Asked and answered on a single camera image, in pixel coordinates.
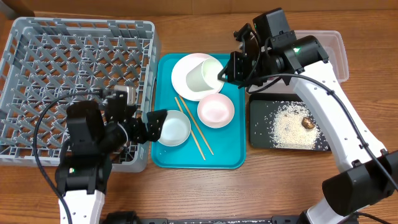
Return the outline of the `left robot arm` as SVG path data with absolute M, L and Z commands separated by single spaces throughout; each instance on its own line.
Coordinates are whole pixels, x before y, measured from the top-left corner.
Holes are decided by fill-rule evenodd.
M 105 123 L 95 101 L 67 108 L 69 139 L 63 144 L 55 172 L 61 198 L 61 223 L 99 223 L 112 170 L 110 154 L 129 142 L 160 139 L 166 110 L 147 114 L 147 122 L 129 114 Z

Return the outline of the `pink small bowl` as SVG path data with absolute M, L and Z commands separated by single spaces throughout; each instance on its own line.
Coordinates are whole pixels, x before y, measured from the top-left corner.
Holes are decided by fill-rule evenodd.
M 234 118 L 233 102 L 221 93 L 210 94 L 201 99 L 197 106 L 200 121 L 210 128 L 222 128 Z

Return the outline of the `white paper cup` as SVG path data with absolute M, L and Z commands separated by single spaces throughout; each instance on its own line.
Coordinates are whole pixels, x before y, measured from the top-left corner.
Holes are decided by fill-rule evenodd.
M 186 84 L 194 92 L 219 90 L 224 83 L 218 80 L 222 69 L 223 66 L 217 59 L 207 58 L 187 73 Z

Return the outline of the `brown food chunk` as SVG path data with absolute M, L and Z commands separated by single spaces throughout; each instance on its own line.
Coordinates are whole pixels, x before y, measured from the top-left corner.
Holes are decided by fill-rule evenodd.
M 302 126 L 305 129 L 313 129 L 315 127 L 315 124 L 309 117 L 303 117 L 302 119 Z

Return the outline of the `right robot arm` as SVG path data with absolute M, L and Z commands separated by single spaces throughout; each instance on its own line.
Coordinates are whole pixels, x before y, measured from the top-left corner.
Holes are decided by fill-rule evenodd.
M 218 78 L 239 88 L 267 88 L 283 80 L 325 135 L 339 174 L 323 182 L 322 200 L 302 212 L 298 223 L 341 223 L 397 191 L 397 153 L 362 122 L 316 37 L 269 37 L 256 50 L 233 53 Z

